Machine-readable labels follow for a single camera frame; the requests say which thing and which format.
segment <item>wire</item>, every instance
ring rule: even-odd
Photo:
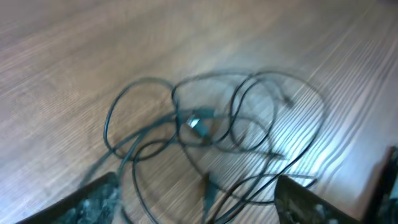
[[[323,103],[323,112],[320,118],[320,122],[318,125],[317,130],[314,132],[313,136],[309,140],[308,144],[304,149],[301,151],[301,153],[292,160],[287,166],[285,166],[282,171],[278,173],[273,173],[273,174],[268,174],[266,173],[270,162],[275,159],[276,155],[278,155],[276,152],[274,152],[274,146],[272,142],[272,129],[275,125],[275,122],[277,120],[277,115],[279,112],[279,103],[280,103],[280,98],[282,98],[282,101],[287,105],[288,108],[293,107],[294,102],[291,99],[290,96],[286,95],[284,89],[281,87],[278,82],[276,82],[274,79],[271,78],[272,74],[280,75],[283,77],[288,77],[288,78],[293,78],[299,82],[302,82],[305,86],[309,87],[311,90],[313,90],[316,94],[318,94],[320,100]],[[235,88],[234,93],[232,94],[230,105],[229,105],[229,110],[226,114],[219,114],[219,115],[214,115],[209,113],[209,111],[215,111],[215,108],[190,108],[190,109],[181,109],[180,107],[180,97],[178,95],[178,90],[182,87],[185,86],[189,83],[199,81],[199,80],[206,80],[206,79],[211,79],[211,78],[224,78],[228,76],[240,76],[243,77],[244,80]],[[153,83],[157,85],[161,85],[166,87],[167,89],[170,90],[171,92],[171,99],[172,99],[172,104],[174,106],[174,110],[162,117],[160,117],[158,120],[154,121],[152,124],[149,124],[147,126],[144,126],[140,128],[138,131],[135,133],[130,134],[123,140],[119,141],[115,146],[112,146],[109,143],[108,140],[108,129],[109,129],[109,123],[111,121],[112,113],[119,102],[119,100],[131,89],[134,88],[138,85],[141,85],[143,83]],[[262,124],[258,119],[256,118],[251,118],[250,116],[242,115],[241,114],[241,108],[243,106],[243,102],[247,96],[247,94],[257,85],[262,84],[266,93],[268,93],[271,98],[272,98],[272,105],[273,105],[273,114],[272,114],[272,120],[270,125],[266,127],[266,125]],[[275,88],[278,90],[277,93],[274,91],[271,91],[268,85],[273,84]],[[265,190],[268,186],[270,186],[273,181],[275,181],[279,176],[282,174],[290,175],[292,177],[300,177],[300,178],[305,178],[305,179],[313,179],[306,187],[311,187],[313,184],[316,183],[317,179],[311,176],[307,175],[300,175],[300,174],[288,174],[287,171],[296,163],[298,162],[308,151],[309,149],[313,146],[313,143],[316,141],[318,138],[320,131],[322,130],[323,124],[326,120],[327,117],[327,107],[325,103],[324,97],[320,94],[320,92],[311,84],[306,82],[305,80],[302,80],[298,77],[295,77],[289,73],[281,72],[281,71],[275,71],[275,70],[266,70],[266,71],[260,71],[260,72],[247,72],[247,71],[225,71],[225,72],[211,72],[211,73],[204,73],[200,74],[194,77],[186,78],[177,84],[173,84],[167,80],[164,80],[162,78],[141,78],[140,80],[133,82],[129,84],[127,87],[125,87],[120,94],[115,98],[113,101],[108,115],[105,120],[105,125],[104,125],[104,133],[103,133],[103,138],[104,138],[104,143],[105,146],[108,148],[108,152],[102,156],[92,167],[91,169],[87,172],[86,176],[83,178],[81,182],[81,186],[84,186],[94,175],[95,171],[106,161],[106,159],[110,155],[115,155],[117,158],[121,159],[121,163],[119,166],[118,170],[118,177],[119,181],[121,184],[122,181],[122,175],[123,175],[123,170],[128,162],[132,162],[132,181],[133,181],[133,186],[134,190],[136,191],[137,197],[146,212],[147,216],[150,218],[150,220],[153,223],[159,223],[159,221],[156,219],[155,215],[151,212],[150,208],[147,206],[146,201],[144,200],[144,197],[141,194],[140,188],[137,184],[137,175],[136,175],[136,170],[137,170],[137,164],[142,161],[146,161],[148,159],[151,159],[157,155],[159,155],[161,152],[164,152],[169,146],[171,145],[178,145],[181,147],[183,153],[187,157],[189,163],[192,165],[192,167],[202,176],[205,176],[205,172],[200,169],[200,167],[197,165],[197,163],[193,160],[191,155],[187,152],[187,148],[189,147],[214,147],[220,152],[223,153],[253,153],[253,154],[262,154],[266,159],[264,160],[264,166],[258,173],[258,175],[254,175],[248,178],[245,178],[243,180],[239,180],[237,183],[235,183],[231,188],[229,189],[224,189],[221,186],[219,186],[217,183],[212,182],[214,186],[216,186],[220,191],[225,193],[224,198],[222,199],[221,203],[217,205],[216,212],[213,214],[211,218],[209,218],[209,221],[207,223],[228,223],[232,219],[235,218],[235,216],[242,211],[242,209],[248,205],[270,205],[273,204],[273,201],[256,201],[254,200],[257,195],[259,195],[263,190]],[[181,127],[187,122],[187,117],[193,115],[193,114],[199,114],[200,119],[211,119],[213,121],[217,119],[227,119],[228,122],[228,129],[225,131],[224,134],[221,135],[220,138],[218,139],[213,139],[211,136],[207,136],[206,140],[208,140],[205,144],[198,144],[195,142],[188,142],[184,141],[181,137]],[[252,124],[255,124],[257,127],[261,129],[261,131],[264,134],[264,137],[261,138],[261,140],[255,144],[254,146],[251,147],[244,147],[242,146],[242,143],[238,141],[238,137],[235,131],[235,126],[236,122],[239,120],[246,120],[251,122]],[[142,145],[141,147],[138,147],[142,143],[142,140],[155,128],[159,128],[164,124],[174,124],[175,125],[175,133],[174,135],[169,138],[169,139],[155,139],[153,141],[149,141]],[[230,140],[233,143],[233,150],[231,150],[230,147],[223,147],[220,145],[221,142],[223,142],[226,138],[230,138]],[[126,155],[122,155],[118,152],[118,149],[120,149],[122,146],[127,144],[128,142],[132,141],[133,139],[134,142],[130,146],[128,152]],[[269,147],[267,152],[258,152],[256,149],[259,149],[264,145],[264,143],[267,142]],[[145,150],[145,148],[152,146],[154,144],[160,144],[161,146],[152,154],[149,154],[147,156],[141,156],[141,153]],[[271,179],[261,186],[259,190],[254,191],[256,186],[259,184],[261,179],[265,177],[271,177]],[[246,182],[253,180],[252,184],[250,187],[245,191],[245,193],[242,196],[238,196],[234,194],[236,189],[238,189],[240,186],[245,184]],[[230,197],[235,198],[238,200],[227,212],[222,214],[220,217],[218,217],[218,214],[221,211],[221,208],[225,205],[227,199]],[[125,219],[126,223],[133,223],[133,221],[130,220],[128,217],[124,206],[122,205],[122,217]]]

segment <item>wooden surface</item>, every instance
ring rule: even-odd
[[[387,147],[398,142],[398,6],[372,0],[5,0],[0,6],[1,223],[76,189],[106,152],[102,128],[111,101],[139,77],[176,82],[216,68],[278,67],[317,83],[328,93],[330,116],[318,144],[293,169],[321,176],[314,192],[355,218]],[[317,111],[308,90],[284,87],[305,113]],[[209,102],[186,93],[188,102]],[[169,93],[151,86],[121,103],[112,142],[171,109]],[[305,113],[295,119],[297,111],[287,112],[277,130],[290,156],[316,123]],[[192,153],[203,169],[224,175],[225,186],[236,177],[231,173],[256,170],[251,157]],[[111,158],[98,175],[118,164]],[[159,219],[200,220],[200,177],[179,148],[140,164],[139,172]],[[124,183],[132,219],[149,222],[129,175]],[[235,223],[277,222],[273,207],[244,211]]]

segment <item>brown wooden floor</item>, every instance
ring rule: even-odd
[[[328,93],[325,132],[294,169],[322,174],[314,191],[359,218],[369,180],[387,147],[398,142],[397,44],[398,6],[372,0],[2,1],[0,222],[16,222],[76,189],[106,152],[103,122],[128,82],[149,76],[178,81],[231,67],[300,70],[297,75]],[[285,87],[304,106],[312,102],[304,88]],[[155,87],[127,97],[115,114],[112,141],[170,109],[169,93]],[[289,133],[280,139],[289,155],[314,128],[307,119],[294,121],[294,128],[278,130]],[[230,173],[254,166],[250,157],[193,153],[204,169],[227,173],[225,185],[233,182]],[[118,164],[111,158],[98,175]],[[145,175],[139,184],[159,219],[200,220],[200,178],[179,148],[139,169]],[[147,223],[130,179],[126,175],[127,209],[133,220]],[[272,207],[244,211],[236,223],[277,222]]]

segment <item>cable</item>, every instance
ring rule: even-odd
[[[301,151],[301,153],[293,159],[292,162],[290,162],[287,166],[285,166],[282,171],[275,173],[275,174],[267,174],[266,171],[269,168],[269,164],[273,159],[276,157],[280,157],[280,154],[277,152],[274,152],[274,146],[272,142],[272,129],[275,125],[275,122],[277,120],[277,115],[279,112],[279,103],[282,101],[288,108],[293,107],[294,102],[291,99],[290,96],[286,95],[284,89],[281,87],[280,84],[278,84],[277,81],[271,78],[272,74],[280,75],[283,77],[288,77],[288,78],[293,78],[299,82],[302,82],[305,86],[309,87],[312,91],[314,91],[320,98],[320,100],[323,103],[323,113],[320,118],[320,122],[318,125],[317,130],[314,132],[313,136],[309,140],[308,144],[304,149]],[[211,78],[224,78],[228,76],[240,76],[243,77],[244,80],[235,88],[234,93],[232,94],[231,101],[229,104],[229,110],[227,111],[226,114],[215,114],[215,108],[190,108],[190,109],[181,109],[180,107],[180,97],[178,95],[178,90],[182,87],[185,86],[189,83],[193,83],[195,81],[199,80],[206,80],[206,79],[211,79]],[[109,143],[108,140],[108,128],[109,128],[109,123],[112,117],[112,113],[119,102],[119,100],[131,89],[134,88],[135,86],[141,85],[143,83],[153,83],[157,85],[161,85],[166,87],[168,90],[171,92],[171,100],[172,104],[174,106],[174,110],[162,117],[160,117],[158,120],[154,121],[152,124],[149,124],[147,126],[144,126],[140,128],[138,131],[135,133],[130,134],[123,140],[119,141],[115,146],[112,146]],[[273,105],[273,113],[272,113],[272,120],[270,125],[266,127],[266,125],[262,124],[258,119],[252,118],[247,115],[242,115],[241,114],[241,108],[243,106],[243,102],[245,98],[247,97],[247,94],[257,85],[262,84],[262,86],[265,89],[265,92],[269,94],[272,98],[272,105]],[[278,90],[277,93],[274,91],[271,91],[268,85],[273,84],[275,88]],[[270,205],[273,203],[273,201],[256,201],[254,200],[257,195],[259,195],[263,190],[265,190],[273,181],[275,181],[279,176],[282,174],[287,174],[287,171],[296,163],[298,162],[307,152],[308,150],[313,146],[313,143],[316,141],[318,138],[320,131],[322,130],[323,124],[326,120],[327,117],[327,107],[326,107],[326,102],[324,97],[319,93],[319,91],[306,82],[305,80],[302,80],[298,77],[295,77],[289,73],[281,72],[281,71],[275,71],[275,70],[266,70],[266,71],[260,71],[260,72],[247,72],[247,71],[225,71],[225,72],[211,72],[211,73],[204,73],[200,74],[194,77],[186,78],[177,84],[173,84],[167,80],[164,80],[162,78],[141,78],[140,80],[133,82],[129,84],[127,87],[125,87],[120,94],[116,97],[116,99],[113,101],[108,115],[105,120],[105,125],[104,125],[104,133],[103,133],[103,138],[104,138],[104,143],[105,146],[108,148],[108,152],[102,156],[93,166],[91,169],[87,172],[85,177],[83,178],[80,186],[84,186],[94,175],[95,171],[106,161],[106,159],[110,155],[115,155],[117,158],[121,159],[121,163],[119,166],[118,170],[118,177],[119,181],[121,184],[121,177],[123,174],[123,170],[125,165],[128,162],[132,162],[132,181],[133,181],[133,186],[134,190],[136,191],[137,197],[143,207],[143,210],[146,212],[147,216],[150,218],[150,220],[153,223],[159,223],[158,220],[156,219],[155,215],[151,212],[150,208],[147,206],[146,201],[144,200],[140,188],[137,184],[137,176],[136,176],[136,170],[137,170],[137,164],[142,161],[146,161],[148,159],[151,159],[157,155],[159,155],[161,152],[164,152],[167,150],[167,148],[171,145],[178,145],[181,147],[183,153],[187,157],[189,163],[192,165],[192,167],[201,175],[204,177],[206,174],[203,170],[199,168],[199,166],[195,163],[193,158],[190,156],[190,154],[187,152],[187,148],[189,147],[214,147],[215,149],[219,150],[220,152],[223,153],[250,153],[250,154],[262,154],[266,159],[264,159],[264,166],[258,173],[258,175],[254,175],[248,178],[245,178],[243,180],[239,180],[237,183],[235,183],[231,188],[229,189],[224,189],[221,186],[219,186],[217,183],[212,182],[212,184],[220,191],[225,193],[224,198],[222,199],[221,203],[217,205],[216,212],[213,214],[212,217],[209,218],[207,223],[228,223],[232,219],[235,218],[235,216],[242,211],[242,209],[248,205]],[[181,127],[187,123],[189,118],[196,118],[195,116],[198,117],[198,119],[195,120],[195,122],[198,122],[199,119],[211,119],[213,121],[216,121],[218,119],[227,119],[228,122],[228,129],[225,131],[224,134],[221,135],[220,138],[218,139],[213,139],[213,136],[206,135],[206,131],[201,130],[203,132],[203,138],[206,139],[205,143],[195,143],[195,142],[188,142],[184,141],[181,137]],[[263,132],[264,137],[261,138],[261,140],[255,144],[254,146],[251,147],[244,147],[242,146],[241,142],[238,141],[238,137],[235,131],[235,126],[236,122],[240,120],[246,120],[251,122],[252,124],[255,124],[258,128],[261,129]],[[142,140],[149,134],[152,130],[155,128],[159,128],[163,124],[174,124],[175,125],[175,133],[170,139],[155,139],[153,141],[149,141],[142,145],[141,147],[137,148],[138,145],[142,143]],[[223,142],[226,138],[230,138],[231,142],[233,143],[233,149],[230,147],[225,148],[220,145],[221,142]],[[118,152],[118,149],[120,149],[122,146],[127,144],[129,141],[134,140],[132,143],[131,147],[129,148],[128,152],[126,155],[122,155]],[[256,149],[261,148],[264,143],[267,142],[269,147],[268,151],[266,152],[258,152]],[[148,156],[141,156],[141,153],[145,150],[145,148],[152,146],[154,144],[161,144],[161,146],[153,152],[152,154],[149,154]],[[306,179],[313,179],[306,187],[311,187],[313,184],[316,183],[317,179],[311,176],[307,175],[300,175],[300,174],[290,174],[292,177],[300,177],[300,178],[306,178]],[[260,187],[259,190],[254,191],[256,186],[259,184],[261,179],[265,177],[271,177],[271,179],[264,184],[262,187]],[[234,192],[236,189],[238,189],[240,186],[245,184],[246,182],[253,180],[252,184],[249,186],[247,191],[242,195],[238,196],[235,195]],[[227,199],[230,197],[235,198],[238,200],[227,212],[222,214],[220,217],[218,217],[219,212],[221,211],[221,208],[223,205],[226,203]],[[125,209],[124,206],[122,205],[122,217],[125,219],[126,223],[133,223]]]

